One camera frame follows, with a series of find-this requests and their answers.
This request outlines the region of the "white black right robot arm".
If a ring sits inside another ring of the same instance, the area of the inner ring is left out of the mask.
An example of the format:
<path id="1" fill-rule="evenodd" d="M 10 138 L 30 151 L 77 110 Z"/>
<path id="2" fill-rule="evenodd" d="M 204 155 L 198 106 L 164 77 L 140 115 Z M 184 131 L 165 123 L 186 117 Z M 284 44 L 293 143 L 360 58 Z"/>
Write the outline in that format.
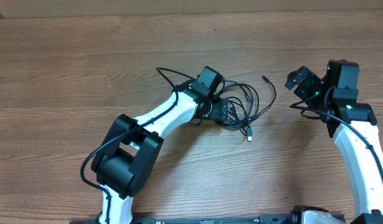
<path id="1" fill-rule="evenodd" d="M 300 67 L 285 87 L 300 98 L 291 108 L 313 112 L 340 151 L 354 196 L 353 223 L 383 223 L 383 152 L 372 107 L 357 102 L 358 78 L 356 62 L 330 60 L 324 77 Z"/>

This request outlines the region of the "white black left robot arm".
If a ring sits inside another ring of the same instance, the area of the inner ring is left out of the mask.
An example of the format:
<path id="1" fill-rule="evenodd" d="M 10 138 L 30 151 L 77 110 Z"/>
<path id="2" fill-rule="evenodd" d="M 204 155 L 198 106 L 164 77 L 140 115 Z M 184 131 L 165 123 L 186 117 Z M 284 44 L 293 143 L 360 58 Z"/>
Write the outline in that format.
<path id="1" fill-rule="evenodd" d="M 86 158 L 97 175 L 94 187 L 103 192 L 96 223 L 131 223 L 133 198 L 150 177 L 164 138 L 177 127 L 192 119 L 225 121 L 228 102 L 216 92 L 224 83 L 206 66 L 197 78 L 173 85 L 171 96 L 149 113 L 114 120 L 101 146 Z"/>

